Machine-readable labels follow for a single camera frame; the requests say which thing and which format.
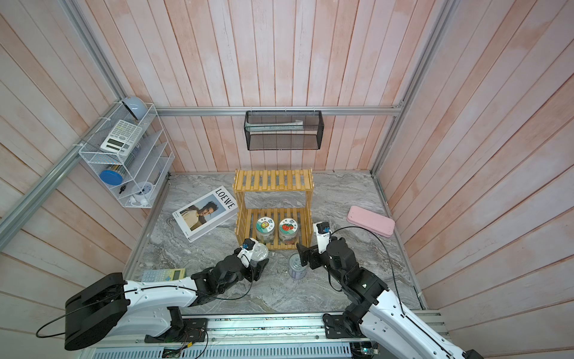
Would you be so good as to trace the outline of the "silver tin can purple label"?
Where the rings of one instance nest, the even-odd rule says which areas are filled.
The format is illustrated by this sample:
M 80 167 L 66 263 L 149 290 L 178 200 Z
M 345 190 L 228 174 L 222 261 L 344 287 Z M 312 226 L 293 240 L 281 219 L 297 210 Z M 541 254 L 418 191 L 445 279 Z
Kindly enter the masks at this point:
M 307 266 L 301 264 L 301 259 L 299 254 L 293 254 L 289 258 L 288 262 L 288 273 L 294 280 L 300 280 L 306 276 Z

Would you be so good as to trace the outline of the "glass jar tomato lid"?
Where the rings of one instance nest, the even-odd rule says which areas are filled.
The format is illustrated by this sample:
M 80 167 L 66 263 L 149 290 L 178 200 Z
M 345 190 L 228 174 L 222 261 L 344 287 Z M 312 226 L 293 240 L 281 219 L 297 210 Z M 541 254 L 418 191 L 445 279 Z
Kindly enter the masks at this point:
M 294 245 L 297 242 L 299 224 L 294 218 L 284 218 L 278 228 L 279 240 L 285 245 Z

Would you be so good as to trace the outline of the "glass jar sunflower lid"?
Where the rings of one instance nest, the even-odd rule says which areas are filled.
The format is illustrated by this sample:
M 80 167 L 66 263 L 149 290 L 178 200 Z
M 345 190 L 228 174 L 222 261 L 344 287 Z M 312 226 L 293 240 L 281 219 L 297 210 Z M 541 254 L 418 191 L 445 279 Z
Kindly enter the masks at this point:
M 272 243 L 275 237 L 275 221 L 267 216 L 259 218 L 256 222 L 256 236 L 263 244 Z

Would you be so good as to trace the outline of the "bamboo two-tier shelf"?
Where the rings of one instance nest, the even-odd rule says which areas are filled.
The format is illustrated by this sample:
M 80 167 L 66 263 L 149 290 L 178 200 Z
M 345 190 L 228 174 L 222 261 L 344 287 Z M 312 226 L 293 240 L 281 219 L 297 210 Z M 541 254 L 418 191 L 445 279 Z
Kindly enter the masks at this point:
M 312 242 L 312 197 L 315 189 L 311 169 L 304 170 L 237 170 L 233 192 L 239 209 L 235 235 L 239 244 L 246 238 L 256 238 L 257 221 L 264 216 L 279 224 L 284 218 L 293 218 L 299 224 L 296 243 L 306 247 Z M 287 194 L 305 194 L 302 205 L 282 204 Z M 246 194 L 257 194 L 265 201 L 260 207 L 249 208 Z

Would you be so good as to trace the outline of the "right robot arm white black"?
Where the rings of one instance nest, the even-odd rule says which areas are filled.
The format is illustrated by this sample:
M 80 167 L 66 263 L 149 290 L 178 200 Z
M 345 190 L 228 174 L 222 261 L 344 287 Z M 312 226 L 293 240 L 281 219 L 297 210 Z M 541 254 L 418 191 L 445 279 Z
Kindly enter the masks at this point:
M 342 314 L 346 334 L 363 335 L 398 358 L 482 357 L 454 345 L 420 320 L 383 280 L 360 266 L 344 239 L 311 248 L 298 244 L 297 251 L 304 266 L 326 269 L 351 301 Z

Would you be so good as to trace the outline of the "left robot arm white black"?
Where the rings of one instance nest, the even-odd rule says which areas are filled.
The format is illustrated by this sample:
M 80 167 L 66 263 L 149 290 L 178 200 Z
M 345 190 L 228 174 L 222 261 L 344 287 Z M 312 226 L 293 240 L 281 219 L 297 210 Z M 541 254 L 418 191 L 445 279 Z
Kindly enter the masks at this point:
M 148 283 L 127 281 L 119 272 L 106 275 L 66 301 L 64 348 L 85 349 L 115 335 L 181 338 L 182 308 L 221 300 L 239 281 L 258 281 L 268 262 L 240 251 L 176 281 Z

